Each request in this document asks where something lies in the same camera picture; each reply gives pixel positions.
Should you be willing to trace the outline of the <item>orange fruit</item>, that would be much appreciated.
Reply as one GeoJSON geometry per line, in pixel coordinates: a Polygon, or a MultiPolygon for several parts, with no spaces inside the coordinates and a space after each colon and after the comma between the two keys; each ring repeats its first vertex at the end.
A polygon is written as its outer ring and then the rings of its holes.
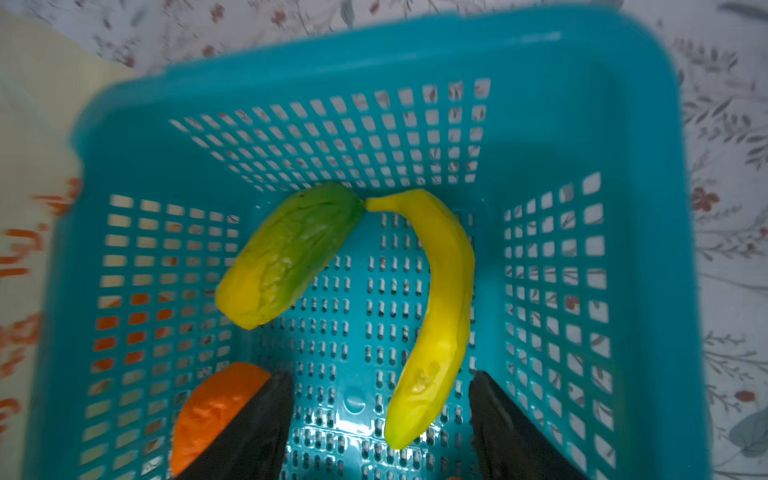
{"type": "Polygon", "coordinates": [[[271,378],[236,362],[207,378],[185,402],[173,430],[170,468],[174,479],[189,467],[271,378]]]}

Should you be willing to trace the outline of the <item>green yellow mango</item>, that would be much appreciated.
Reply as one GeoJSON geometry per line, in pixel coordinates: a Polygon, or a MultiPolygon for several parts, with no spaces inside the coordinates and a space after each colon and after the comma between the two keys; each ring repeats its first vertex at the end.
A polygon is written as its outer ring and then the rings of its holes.
{"type": "Polygon", "coordinates": [[[219,282],[219,311],[246,330],[282,315],[335,258],[364,212],[360,197],[339,183],[285,199],[219,282]]]}

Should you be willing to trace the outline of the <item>yellow banana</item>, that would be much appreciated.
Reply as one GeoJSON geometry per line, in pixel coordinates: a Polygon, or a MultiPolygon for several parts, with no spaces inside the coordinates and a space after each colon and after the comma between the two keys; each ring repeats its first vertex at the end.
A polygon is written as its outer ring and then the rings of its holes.
{"type": "Polygon", "coordinates": [[[452,391],[470,335],[475,255],[456,215],[435,195],[413,189],[365,200],[369,212],[404,217],[421,241],[430,268],[420,333],[389,402],[384,438],[407,448],[438,417],[452,391]]]}

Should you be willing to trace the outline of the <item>cream plastic bag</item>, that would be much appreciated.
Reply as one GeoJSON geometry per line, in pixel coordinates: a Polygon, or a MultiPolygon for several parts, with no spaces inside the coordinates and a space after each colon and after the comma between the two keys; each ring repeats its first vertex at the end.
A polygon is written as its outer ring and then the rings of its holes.
{"type": "Polygon", "coordinates": [[[18,479],[55,221],[77,201],[69,141],[101,90],[132,77],[51,26],[1,13],[1,476],[18,479]]]}

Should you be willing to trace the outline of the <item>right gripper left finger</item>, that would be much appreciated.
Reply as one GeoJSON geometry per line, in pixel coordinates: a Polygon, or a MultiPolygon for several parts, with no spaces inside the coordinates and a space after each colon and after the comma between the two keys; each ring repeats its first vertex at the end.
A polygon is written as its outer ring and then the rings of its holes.
{"type": "Polygon", "coordinates": [[[258,393],[177,479],[277,479],[294,410],[293,389],[290,373],[271,374],[258,393]]]}

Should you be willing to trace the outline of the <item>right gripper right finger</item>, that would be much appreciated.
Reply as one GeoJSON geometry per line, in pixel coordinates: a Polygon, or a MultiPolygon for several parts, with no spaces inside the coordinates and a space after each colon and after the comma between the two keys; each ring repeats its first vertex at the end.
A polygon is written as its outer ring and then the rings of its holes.
{"type": "Polygon", "coordinates": [[[474,448],[485,479],[583,479],[485,371],[469,387],[474,448]]]}

